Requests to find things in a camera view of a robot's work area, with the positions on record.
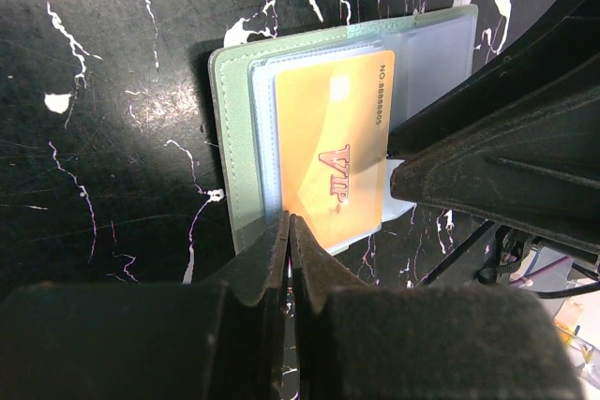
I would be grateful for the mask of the mint green card holder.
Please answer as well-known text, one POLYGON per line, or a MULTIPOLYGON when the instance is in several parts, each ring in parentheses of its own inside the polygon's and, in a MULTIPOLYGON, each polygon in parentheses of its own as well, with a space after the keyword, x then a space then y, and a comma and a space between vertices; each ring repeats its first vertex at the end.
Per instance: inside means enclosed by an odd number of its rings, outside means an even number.
POLYGON ((208 73, 235 252, 254 244, 281 208, 276 179, 277 69, 369 50, 393 51, 389 127, 396 129, 471 76, 477 17, 477 6, 465 5, 213 52, 208 73))

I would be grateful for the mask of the gold striped credit card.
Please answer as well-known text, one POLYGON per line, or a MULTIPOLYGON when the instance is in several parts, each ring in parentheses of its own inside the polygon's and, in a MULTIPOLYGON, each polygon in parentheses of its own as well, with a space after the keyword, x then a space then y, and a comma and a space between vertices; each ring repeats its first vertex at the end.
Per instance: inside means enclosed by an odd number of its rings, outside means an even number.
POLYGON ((282 206, 326 250, 382 223, 394 71, 382 50, 275 78, 282 206))

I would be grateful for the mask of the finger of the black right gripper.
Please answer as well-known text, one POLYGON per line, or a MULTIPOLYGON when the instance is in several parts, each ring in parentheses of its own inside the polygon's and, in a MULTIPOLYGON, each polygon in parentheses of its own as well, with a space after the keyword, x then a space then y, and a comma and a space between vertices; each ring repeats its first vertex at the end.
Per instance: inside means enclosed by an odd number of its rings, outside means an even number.
POLYGON ((599 250, 599 0, 557 0, 390 135, 398 200, 599 250))

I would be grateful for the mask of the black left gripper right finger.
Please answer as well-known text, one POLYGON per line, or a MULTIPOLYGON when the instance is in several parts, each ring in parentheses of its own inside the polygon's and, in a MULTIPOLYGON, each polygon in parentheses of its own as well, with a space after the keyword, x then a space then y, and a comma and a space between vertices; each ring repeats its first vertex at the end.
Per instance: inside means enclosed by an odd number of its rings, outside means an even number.
POLYGON ((563 344, 530 292, 376 288, 290 220, 303 399, 580 399, 563 344))

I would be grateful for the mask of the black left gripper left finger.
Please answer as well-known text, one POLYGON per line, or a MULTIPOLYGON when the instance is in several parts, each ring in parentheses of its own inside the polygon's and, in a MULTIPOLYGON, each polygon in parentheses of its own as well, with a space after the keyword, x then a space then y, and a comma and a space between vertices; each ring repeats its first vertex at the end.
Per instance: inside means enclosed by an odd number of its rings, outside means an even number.
POLYGON ((277 399, 290 216, 195 284, 37 284, 1 304, 5 399, 277 399))

